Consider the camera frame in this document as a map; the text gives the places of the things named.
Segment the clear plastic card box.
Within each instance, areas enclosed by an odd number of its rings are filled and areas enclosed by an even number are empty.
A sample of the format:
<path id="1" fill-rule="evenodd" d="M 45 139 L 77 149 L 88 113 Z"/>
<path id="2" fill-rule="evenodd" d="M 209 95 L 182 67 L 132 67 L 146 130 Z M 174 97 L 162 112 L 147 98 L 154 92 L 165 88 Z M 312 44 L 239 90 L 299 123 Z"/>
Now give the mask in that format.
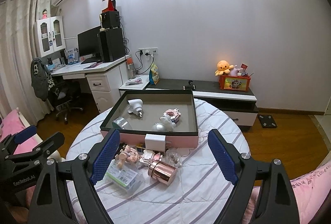
<path id="1" fill-rule="evenodd" d="M 124 163 L 122 168 L 118 167 L 118 161 L 112 160 L 106 175 L 127 195 L 132 195 L 142 184 L 142 172 L 132 164 Z"/>

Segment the pig girl figurine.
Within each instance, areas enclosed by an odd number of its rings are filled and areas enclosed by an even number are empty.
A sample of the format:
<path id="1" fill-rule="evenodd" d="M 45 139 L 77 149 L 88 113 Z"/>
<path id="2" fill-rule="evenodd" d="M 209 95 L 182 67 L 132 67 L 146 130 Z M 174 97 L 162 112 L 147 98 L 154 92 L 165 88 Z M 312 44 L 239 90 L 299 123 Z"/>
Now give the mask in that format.
<path id="1" fill-rule="evenodd" d="M 115 160 L 117 167 L 119 169 L 122 169 L 125 163 L 131 163 L 131 164 L 137 163 L 140 160 L 140 155 L 135 148 L 125 144 L 116 153 Z"/>

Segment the clear tape roll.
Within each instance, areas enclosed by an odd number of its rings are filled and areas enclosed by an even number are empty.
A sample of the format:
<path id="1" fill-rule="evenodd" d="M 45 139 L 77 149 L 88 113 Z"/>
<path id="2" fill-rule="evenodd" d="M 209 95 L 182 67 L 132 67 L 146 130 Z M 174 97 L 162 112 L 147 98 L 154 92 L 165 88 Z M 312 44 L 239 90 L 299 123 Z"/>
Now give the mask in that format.
<path id="1" fill-rule="evenodd" d="M 123 117 L 119 116 L 112 121 L 112 127 L 122 130 L 131 130 L 132 126 L 130 123 Z"/>

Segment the pink white block house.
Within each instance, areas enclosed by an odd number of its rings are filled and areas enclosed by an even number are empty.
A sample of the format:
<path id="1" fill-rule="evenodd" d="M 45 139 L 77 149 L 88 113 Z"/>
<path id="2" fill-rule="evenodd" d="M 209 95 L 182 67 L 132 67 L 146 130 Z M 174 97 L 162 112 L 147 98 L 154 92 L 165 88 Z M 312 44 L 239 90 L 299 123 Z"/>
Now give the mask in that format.
<path id="1" fill-rule="evenodd" d="M 140 156 L 140 163 L 142 163 L 145 166 L 150 166 L 154 161 L 161 161 L 163 158 L 163 155 L 158 152 L 155 153 L 151 150 L 144 150 L 143 154 Z"/>

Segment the rose gold metal canister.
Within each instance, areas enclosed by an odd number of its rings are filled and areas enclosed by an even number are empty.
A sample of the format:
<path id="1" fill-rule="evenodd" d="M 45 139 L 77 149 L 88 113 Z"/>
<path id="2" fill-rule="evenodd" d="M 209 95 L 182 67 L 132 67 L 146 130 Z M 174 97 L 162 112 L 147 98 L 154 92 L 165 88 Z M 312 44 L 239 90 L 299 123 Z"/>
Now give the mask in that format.
<path id="1" fill-rule="evenodd" d="M 154 161 L 148 169 L 148 175 L 167 186 L 169 186 L 176 177 L 177 168 L 163 161 Z"/>

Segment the clear glass bottle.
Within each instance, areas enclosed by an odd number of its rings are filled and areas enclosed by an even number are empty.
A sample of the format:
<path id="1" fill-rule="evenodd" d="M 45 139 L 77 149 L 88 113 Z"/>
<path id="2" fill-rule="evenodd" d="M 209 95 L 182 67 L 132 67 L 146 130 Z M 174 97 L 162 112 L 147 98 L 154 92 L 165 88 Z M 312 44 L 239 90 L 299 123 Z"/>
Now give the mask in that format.
<path id="1" fill-rule="evenodd" d="M 168 149 L 165 152 L 166 161 L 169 165 L 179 168 L 182 166 L 181 155 L 178 153 L 176 149 Z"/>

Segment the black office chair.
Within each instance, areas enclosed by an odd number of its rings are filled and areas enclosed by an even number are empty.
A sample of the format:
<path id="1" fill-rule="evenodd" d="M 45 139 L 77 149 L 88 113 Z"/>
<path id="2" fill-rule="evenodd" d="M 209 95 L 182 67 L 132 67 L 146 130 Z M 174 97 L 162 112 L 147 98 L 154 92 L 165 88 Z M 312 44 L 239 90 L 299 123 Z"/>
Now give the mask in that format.
<path id="1" fill-rule="evenodd" d="M 63 115 L 64 124 L 68 124 L 68 115 L 72 110 L 83 112 L 84 108 L 79 107 L 81 96 L 80 84 L 74 80 L 54 79 L 54 85 L 48 91 L 48 101 L 57 111 L 55 119 Z"/>

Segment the dark hanging jacket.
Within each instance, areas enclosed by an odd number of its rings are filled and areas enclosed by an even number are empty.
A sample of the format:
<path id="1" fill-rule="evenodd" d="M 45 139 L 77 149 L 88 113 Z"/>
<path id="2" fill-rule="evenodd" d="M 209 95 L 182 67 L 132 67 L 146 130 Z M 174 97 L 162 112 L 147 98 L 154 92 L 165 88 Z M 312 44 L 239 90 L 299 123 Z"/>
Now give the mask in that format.
<path id="1" fill-rule="evenodd" d="M 45 102 L 48 99 L 49 91 L 55 86 L 55 83 L 49 69 L 41 58 L 32 60 L 30 74 L 31 86 L 34 89 L 35 96 Z"/>

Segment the white power adapter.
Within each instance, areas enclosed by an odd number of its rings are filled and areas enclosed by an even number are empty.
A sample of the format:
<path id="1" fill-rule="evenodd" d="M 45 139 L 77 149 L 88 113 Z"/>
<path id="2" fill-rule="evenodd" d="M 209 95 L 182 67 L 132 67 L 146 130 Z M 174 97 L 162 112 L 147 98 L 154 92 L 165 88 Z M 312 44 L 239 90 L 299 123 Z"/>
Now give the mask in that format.
<path id="1" fill-rule="evenodd" d="M 166 148 L 170 148 L 171 142 L 166 140 L 165 135 L 159 134 L 146 134 L 145 135 L 145 148 L 147 150 L 165 152 Z"/>

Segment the black computer monitor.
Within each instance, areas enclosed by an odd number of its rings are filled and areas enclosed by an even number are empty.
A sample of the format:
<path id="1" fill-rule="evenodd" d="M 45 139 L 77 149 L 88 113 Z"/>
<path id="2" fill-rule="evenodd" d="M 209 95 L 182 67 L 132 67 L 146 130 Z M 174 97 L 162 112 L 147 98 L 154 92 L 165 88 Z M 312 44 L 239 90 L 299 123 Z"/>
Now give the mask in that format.
<path id="1" fill-rule="evenodd" d="M 99 38 L 100 26 L 86 30 L 77 35 L 79 56 L 83 57 L 82 63 L 101 62 L 99 51 Z"/>

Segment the small white side cabinet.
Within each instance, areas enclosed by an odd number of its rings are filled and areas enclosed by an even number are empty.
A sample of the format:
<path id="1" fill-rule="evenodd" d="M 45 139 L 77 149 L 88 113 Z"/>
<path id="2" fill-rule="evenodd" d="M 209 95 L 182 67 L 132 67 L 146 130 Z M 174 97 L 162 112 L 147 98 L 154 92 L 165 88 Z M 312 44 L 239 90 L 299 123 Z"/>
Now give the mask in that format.
<path id="1" fill-rule="evenodd" d="M 123 95 L 125 91 L 130 90 L 144 90 L 149 85 L 149 76 L 147 74 L 137 75 L 133 79 L 125 81 L 119 88 L 120 95 Z"/>

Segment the pink donut block model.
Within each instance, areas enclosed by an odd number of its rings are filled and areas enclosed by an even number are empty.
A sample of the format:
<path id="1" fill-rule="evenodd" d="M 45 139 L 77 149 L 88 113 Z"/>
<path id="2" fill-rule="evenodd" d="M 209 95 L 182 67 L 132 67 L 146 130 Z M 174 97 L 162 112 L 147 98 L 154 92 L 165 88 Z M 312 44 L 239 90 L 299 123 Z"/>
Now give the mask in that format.
<path id="1" fill-rule="evenodd" d="M 178 123 L 178 121 L 181 117 L 181 113 L 178 109 L 168 109 L 163 113 L 163 116 L 166 116 L 166 115 L 169 116 L 170 120 L 175 124 Z"/>

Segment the yellow blue snack bag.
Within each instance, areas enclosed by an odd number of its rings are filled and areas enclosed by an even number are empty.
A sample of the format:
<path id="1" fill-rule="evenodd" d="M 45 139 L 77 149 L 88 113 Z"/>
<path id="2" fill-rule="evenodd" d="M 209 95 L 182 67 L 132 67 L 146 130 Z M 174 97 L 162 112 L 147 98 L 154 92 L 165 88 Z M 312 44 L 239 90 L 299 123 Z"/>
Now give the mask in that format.
<path id="1" fill-rule="evenodd" d="M 159 82 L 158 67 L 155 63 L 153 63 L 149 70 L 149 83 L 151 85 L 156 85 L 158 82 Z"/>

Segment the beige curtain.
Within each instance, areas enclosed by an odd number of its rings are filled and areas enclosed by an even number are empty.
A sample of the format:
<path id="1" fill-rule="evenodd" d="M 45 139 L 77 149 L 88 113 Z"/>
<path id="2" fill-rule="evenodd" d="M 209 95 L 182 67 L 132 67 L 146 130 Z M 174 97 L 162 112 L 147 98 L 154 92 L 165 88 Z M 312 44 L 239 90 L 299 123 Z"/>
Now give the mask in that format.
<path id="1" fill-rule="evenodd" d="M 34 25 L 50 0 L 1 1 L 1 115 L 19 108 L 29 123 L 36 124 L 51 106 L 34 94 L 30 64 L 38 56 Z"/>

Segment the orange octopus plush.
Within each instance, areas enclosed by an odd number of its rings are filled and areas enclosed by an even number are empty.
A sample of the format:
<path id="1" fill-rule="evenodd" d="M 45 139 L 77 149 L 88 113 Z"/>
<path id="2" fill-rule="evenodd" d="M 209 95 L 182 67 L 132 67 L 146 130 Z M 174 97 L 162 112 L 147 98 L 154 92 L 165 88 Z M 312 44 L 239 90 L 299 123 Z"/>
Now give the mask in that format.
<path id="1" fill-rule="evenodd" d="M 217 63 L 217 70 L 215 71 L 215 76 L 228 75 L 234 68 L 234 65 L 230 65 L 226 60 L 221 60 Z"/>

